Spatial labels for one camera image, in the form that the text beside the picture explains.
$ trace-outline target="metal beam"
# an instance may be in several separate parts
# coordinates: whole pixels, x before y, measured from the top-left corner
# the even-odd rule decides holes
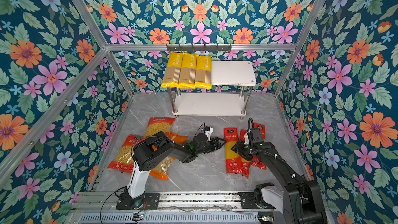
[[[109,63],[111,64],[116,77],[120,80],[120,83],[122,83],[127,94],[129,95],[129,97],[132,97],[134,92],[133,92],[133,90],[130,86],[130,83],[128,82],[127,77],[126,77],[125,73],[123,72],[120,64],[117,62],[117,59],[116,59],[115,55],[113,54],[113,52],[108,51],[106,58],[108,59]]]
[[[102,35],[100,28],[97,23],[94,21],[91,13],[88,11],[87,4],[84,0],[72,0],[73,5],[76,7],[77,11],[80,13],[84,23],[87,25],[91,34],[95,38],[100,48],[104,48],[106,45],[105,37]]]
[[[21,161],[30,153],[40,137],[46,133],[48,127],[55,121],[74,94],[86,82],[88,76],[101,63],[106,51],[100,49],[94,58],[82,69],[77,77],[68,85],[48,110],[38,119],[33,127],[27,132],[22,140],[11,150],[11,152],[0,163],[0,188],[16,170]]]
[[[301,32],[298,36],[297,39],[297,48],[296,50],[291,54],[288,62],[286,63],[285,69],[283,70],[281,77],[279,78],[279,82],[278,82],[278,87],[276,88],[276,90],[274,91],[274,96],[278,97],[279,92],[281,91],[283,84],[285,84],[290,71],[292,70],[294,64],[295,64],[295,60],[296,58],[299,56],[302,47],[304,46],[305,41],[308,38],[308,35],[310,34],[311,28],[314,25],[316,18],[319,15],[319,11],[321,10],[321,8],[323,7],[323,5],[325,4],[326,0],[315,0],[311,12],[310,14],[308,14],[308,18],[305,21],[304,27],[301,29]]]
[[[142,50],[160,50],[160,51],[198,51],[198,50],[215,50],[218,46],[219,51],[223,50],[285,50],[293,51],[296,49],[296,44],[107,44],[108,51],[142,51]]]

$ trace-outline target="floral wall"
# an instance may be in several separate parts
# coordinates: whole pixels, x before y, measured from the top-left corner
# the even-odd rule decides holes
[[[398,222],[397,1],[327,0],[279,95],[339,224]]]
[[[0,0],[0,161],[98,50],[70,0]]]
[[[98,168],[127,93],[106,59],[0,191],[0,223],[62,224]]]
[[[283,44],[296,42],[314,0],[85,1],[108,43]],[[314,25],[311,32],[317,34],[318,26]],[[116,52],[119,54],[134,90],[162,90],[159,85],[167,65],[166,53]],[[215,60],[252,61],[257,78],[255,90],[272,92],[289,54],[281,50],[245,50],[211,55]],[[228,86],[212,88],[212,91],[234,90]]]

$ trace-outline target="white shelf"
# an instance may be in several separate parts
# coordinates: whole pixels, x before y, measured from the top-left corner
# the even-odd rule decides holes
[[[175,100],[174,115],[245,116],[244,97],[237,93],[181,93]]]
[[[212,61],[211,84],[217,86],[255,86],[256,77],[249,61]]]

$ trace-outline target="lower shelf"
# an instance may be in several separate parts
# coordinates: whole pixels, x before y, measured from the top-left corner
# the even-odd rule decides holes
[[[181,93],[175,104],[174,115],[246,116],[241,114],[244,97],[237,93]]]

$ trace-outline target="shelf top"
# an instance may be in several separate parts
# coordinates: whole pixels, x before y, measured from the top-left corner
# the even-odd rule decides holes
[[[255,86],[250,61],[212,61],[211,84],[217,86]]]

